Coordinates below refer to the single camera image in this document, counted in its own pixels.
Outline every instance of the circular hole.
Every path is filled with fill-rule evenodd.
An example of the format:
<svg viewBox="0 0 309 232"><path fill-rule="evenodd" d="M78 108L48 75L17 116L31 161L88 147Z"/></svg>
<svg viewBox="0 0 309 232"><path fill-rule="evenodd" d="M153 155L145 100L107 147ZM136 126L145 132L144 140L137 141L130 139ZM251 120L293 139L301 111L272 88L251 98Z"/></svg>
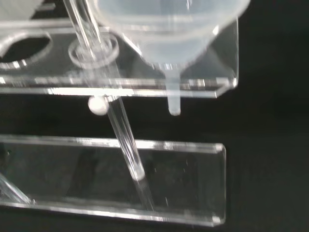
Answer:
<svg viewBox="0 0 309 232"><path fill-rule="evenodd" d="M21 69L42 59L52 48L45 32L20 31L0 41L0 68Z"/></svg>
<svg viewBox="0 0 309 232"><path fill-rule="evenodd" d="M47 47L51 40L47 37L26 38L10 46L3 57L1 63L10 63L18 60L28 59Z"/></svg>

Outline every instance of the white bead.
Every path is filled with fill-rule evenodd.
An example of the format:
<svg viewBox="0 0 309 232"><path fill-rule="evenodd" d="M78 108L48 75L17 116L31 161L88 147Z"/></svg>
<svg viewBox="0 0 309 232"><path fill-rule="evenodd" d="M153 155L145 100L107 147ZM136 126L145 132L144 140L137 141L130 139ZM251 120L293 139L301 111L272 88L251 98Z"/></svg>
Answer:
<svg viewBox="0 0 309 232"><path fill-rule="evenodd" d="M89 109L92 113L98 116L106 115L109 109L109 103L105 97L92 96L88 101Z"/></svg>

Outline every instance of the acrylic base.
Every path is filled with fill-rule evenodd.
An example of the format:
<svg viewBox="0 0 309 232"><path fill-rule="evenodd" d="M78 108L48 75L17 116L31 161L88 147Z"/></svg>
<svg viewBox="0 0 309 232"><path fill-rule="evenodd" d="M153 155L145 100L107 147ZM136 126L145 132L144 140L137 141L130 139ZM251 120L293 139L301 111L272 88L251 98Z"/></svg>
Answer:
<svg viewBox="0 0 309 232"><path fill-rule="evenodd" d="M203 226L225 221L221 144L137 140L146 179L135 182L115 139L0 136L0 143L2 178L31 199L18 202L1 184L1 205Z"/></svg>

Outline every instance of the acrylic ring holder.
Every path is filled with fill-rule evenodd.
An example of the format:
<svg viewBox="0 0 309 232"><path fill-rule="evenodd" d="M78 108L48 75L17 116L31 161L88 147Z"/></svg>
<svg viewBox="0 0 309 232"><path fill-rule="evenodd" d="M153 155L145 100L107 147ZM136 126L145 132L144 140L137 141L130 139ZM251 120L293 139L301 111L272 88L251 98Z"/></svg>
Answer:
<svg viewBox="0 0 309 232"><path fill-rule="evenodd" d="M1 135L0 204L223 224L225 147L134 139L121 97L166 97L171 91L161 72L97 25L85 2L65 1L71 21L0 23L2 57L21 40L49 41L28 58L0 63L0 93L89 96L90 110L108 115L117 139ZM217 98L237 84L236 20L182 73L177 94Z"/></svg>

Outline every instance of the transparent plastic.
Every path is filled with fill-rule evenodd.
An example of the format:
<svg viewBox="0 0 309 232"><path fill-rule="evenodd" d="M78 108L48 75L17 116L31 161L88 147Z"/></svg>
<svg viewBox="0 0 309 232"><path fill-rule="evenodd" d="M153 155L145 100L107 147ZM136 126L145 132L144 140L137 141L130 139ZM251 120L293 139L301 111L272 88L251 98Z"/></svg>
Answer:
<svg viewBox="0 0 309 232"><path fill-rule="evenodd" d="M100 27L100 31L104 37L110 36L109 28ZM0 48L5 46L7 51L10 48L7 42L13 44L10 39L20 33L28 38L38 33L49 35L51 49L39 60L24 59L22 68L0 68L0 93L143 97L168 94L164 75L145 64L119 38L120 54L115 62L85 70L76 66L68 53L69 46L76 40L69 20L0 22ZM235 21L181 74L180 85L170 85L183 97L217 98L238 84L238 54L238 23Z"/></svg>
<svg viewBox="0 0 309 232"><path fill-rule="evenodd" d="M225 221L222 144L137 140L146 178L135 181L115 139L6 135L0 142L0 205L203 226Z"/></svg>
<svg viewBox="0 0 309 232"><path fill-rule="evenodd" d="M95 17L167 79L169 110L180 114L181 73L247 8L250 0L89 0Z"/></svg>
<svg viewBox="0 0 309 232"><path fill-rule="evenodd" d="M180 96L236 87L237 17L248 2L65 0L70 20L0 22L0 93L107 99L99 113L118 139L0 136L0 204L224 223L224 146L135 141L120 96L167 96L178 115ZM7 57L41 38L48 43L28 57Z"/></svg>

